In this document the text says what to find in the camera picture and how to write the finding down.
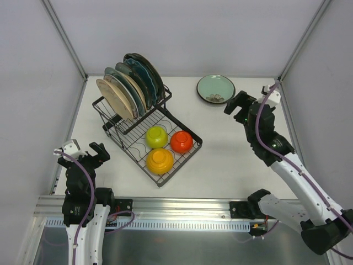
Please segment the mint green flower plate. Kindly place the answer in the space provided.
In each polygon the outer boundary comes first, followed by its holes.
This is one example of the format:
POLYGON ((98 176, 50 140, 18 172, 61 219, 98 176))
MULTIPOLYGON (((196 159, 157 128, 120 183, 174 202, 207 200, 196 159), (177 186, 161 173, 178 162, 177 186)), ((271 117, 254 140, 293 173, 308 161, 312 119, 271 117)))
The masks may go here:
POLYGON ((236 88, 225 76, 207 75, 198 81, 196 91, 208 103, 225 104, 235 96, 236 88))

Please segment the cream bird plate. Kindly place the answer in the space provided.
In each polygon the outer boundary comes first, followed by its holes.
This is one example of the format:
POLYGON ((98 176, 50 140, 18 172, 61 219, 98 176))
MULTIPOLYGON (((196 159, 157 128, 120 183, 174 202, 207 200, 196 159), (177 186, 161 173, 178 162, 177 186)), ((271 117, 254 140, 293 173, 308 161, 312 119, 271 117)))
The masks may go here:
POLYGON ((114 84, 119 88, 127 98, 133 110, 133 117, 137 119, 146 112, 142 98, 140 97, 135 86, 130 82, 131 78, 125 74, 105 74, 104 80, 114 84))
POLYGON ((97 79, 96 84, 102 96, 110 104, 116 114, 121 116, 124 120, 133 120, 131 104, 117 86, 103 79, 97 79))

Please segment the grey blue plate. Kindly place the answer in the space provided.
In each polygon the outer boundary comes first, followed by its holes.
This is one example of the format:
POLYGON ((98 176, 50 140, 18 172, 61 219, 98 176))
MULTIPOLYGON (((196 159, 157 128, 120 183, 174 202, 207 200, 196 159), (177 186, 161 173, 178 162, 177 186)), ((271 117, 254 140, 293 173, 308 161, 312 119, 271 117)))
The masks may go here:
POLYGON ((115 85, 123 93, 130 104, 134 119, 142 117, 147 113, 145 97, 139 86, 130 76, 112 67, 107 67, 104 70, 104 80, 115 85))

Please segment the grey deer plate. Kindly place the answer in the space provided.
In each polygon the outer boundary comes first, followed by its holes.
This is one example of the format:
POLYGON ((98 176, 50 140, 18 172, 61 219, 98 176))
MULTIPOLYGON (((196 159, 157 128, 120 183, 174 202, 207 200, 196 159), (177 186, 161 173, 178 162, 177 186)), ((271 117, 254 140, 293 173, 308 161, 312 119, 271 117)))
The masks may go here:
POLYGON ((157 97, 158 100, 161 101, 165 98, 165 89, 164 89, 164 84, 163 81, 159 75, 159 73, 157 72, 157 70, 154 68, 154 66, 142 55, 138 54, 138 53, 132 53, 135 56, 135 59, 137 61, 139 61, 140 63, 143 63, 145 66, 147 66, 147 68, 151 71, 152 75, 154 76, 154 79, 156 80, 156 84, 157 84, 157 97))

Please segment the black striped cream plate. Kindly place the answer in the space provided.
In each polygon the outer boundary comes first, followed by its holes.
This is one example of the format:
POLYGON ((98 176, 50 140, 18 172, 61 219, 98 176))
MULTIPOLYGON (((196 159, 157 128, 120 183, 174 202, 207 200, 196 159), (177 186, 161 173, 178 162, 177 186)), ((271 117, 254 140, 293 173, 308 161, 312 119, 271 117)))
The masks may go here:
POLYGON ((124 63, 128 64, 136 73, 140 75, 152 91, 154 105, 165 97, 163 81, 154 66, 142 55, 138 53, 128 53, 124 56, 124 63))

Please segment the dark blue speckled plate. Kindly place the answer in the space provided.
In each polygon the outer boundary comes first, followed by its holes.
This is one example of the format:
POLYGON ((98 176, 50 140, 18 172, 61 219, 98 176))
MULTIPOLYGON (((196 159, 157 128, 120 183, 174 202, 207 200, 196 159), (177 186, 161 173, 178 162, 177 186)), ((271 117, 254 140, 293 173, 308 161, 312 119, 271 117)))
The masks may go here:
POLYGON ((115 65, 115 69, 121 73, 124 73, 128 76, 130 76, 135 83, 139 86, 139 88, 141 89, 144 97, 145 97, 145 103, 147 106, 147 109, 150 110, 150 108, 152 107, 152 96, 150 94, 150 91, 148 90, 144 80, 139 76, 139 74, 129 65, 122 63, 122 62, 118 62, 115 65))

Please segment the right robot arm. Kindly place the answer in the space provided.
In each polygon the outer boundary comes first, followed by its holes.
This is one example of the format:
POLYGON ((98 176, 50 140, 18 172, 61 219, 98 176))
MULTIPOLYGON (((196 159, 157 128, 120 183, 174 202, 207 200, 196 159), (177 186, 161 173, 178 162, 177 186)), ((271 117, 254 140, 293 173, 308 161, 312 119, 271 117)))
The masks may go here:
POLYGON ((240 107, 234 119, 244 126, 253 152, 285 181, 302 206, 260 189, 248 197, 246 218, 273 217, 298 232, 311 251, 323 255, 352 233, 352 209, 343 209, 318 185, 293 146, 275 131, 277 103, 264 103, 240 91, 227 103, 224 113, 231 114, 240 107))

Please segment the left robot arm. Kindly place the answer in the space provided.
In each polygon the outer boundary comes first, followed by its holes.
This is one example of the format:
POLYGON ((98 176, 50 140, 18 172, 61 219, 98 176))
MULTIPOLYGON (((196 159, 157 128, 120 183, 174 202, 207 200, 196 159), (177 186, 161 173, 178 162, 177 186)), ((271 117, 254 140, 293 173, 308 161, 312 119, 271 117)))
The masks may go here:
POLYGON ((110 160, 110 155, 103 144, 92 142, 89 147, 96 152, 94 156, 71 139, 54 152, 58 164, 66 169, 62 213, 69 264, 102 264, 105 223, 116 208, 113 190, 95 184, 95 170, 110 160))

